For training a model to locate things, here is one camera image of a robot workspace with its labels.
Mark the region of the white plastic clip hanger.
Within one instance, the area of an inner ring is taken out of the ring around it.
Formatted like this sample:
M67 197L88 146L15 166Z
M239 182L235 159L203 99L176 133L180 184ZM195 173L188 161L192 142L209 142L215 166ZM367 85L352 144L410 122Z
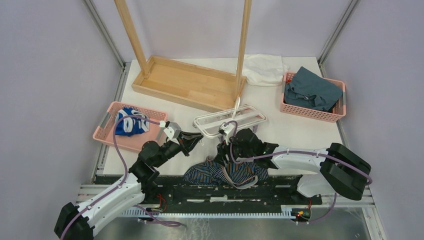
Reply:
M214 139L222 137L227 129L236 129L231 121L236 122L238 130L252 128L255 131L260 124L268 120L267 116L256 107L240 103L241 98L238 97L233 108L197 116L193 119L192 125L204 137Z

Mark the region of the navy striped boxer underwear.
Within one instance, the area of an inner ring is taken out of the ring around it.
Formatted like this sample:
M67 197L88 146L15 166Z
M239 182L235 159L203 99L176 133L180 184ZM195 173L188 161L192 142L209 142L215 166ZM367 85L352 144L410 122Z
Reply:
M229 163L222 166L207 157L205 161L191 166L183 175L183 180L196 186L231 185L238 190L245 190L260 181L269 178L268 170L255 164Z

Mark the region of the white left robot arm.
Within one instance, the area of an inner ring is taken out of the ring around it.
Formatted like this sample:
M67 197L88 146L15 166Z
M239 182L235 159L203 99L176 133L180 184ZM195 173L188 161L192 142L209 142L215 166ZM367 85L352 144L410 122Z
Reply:
M188 157L202 139L199 132L180 131L175 141L162 145L145 142L136 162L114 184L80 204L64 205L54 233L61 240L92 240L124 211L142 202L154 202L158 195L155 180L160 175L157 168L179 153Z

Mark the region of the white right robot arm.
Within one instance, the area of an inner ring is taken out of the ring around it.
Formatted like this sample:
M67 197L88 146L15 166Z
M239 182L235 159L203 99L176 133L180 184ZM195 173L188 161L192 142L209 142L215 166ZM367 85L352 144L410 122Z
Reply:
M264 169L295 169L311 172L289 189L289 199L302 204L316 195L334 194L360 201L372 180L371 165L341 143L328 148L289 148L260 140L250 129L242 129L217 146L213 159L222 166L235 160L252 160Z

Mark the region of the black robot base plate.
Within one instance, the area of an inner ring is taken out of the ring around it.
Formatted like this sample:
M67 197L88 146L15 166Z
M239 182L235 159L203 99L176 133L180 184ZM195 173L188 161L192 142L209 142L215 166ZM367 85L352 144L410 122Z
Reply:
M145 195L142 204L160 205L165 213L175 214L268 214L281 213L282 205L321 205L320 196L305 197L295 190L299 176L270 176L248 189L228 183L196 185L182 176L159 176L156 187Z

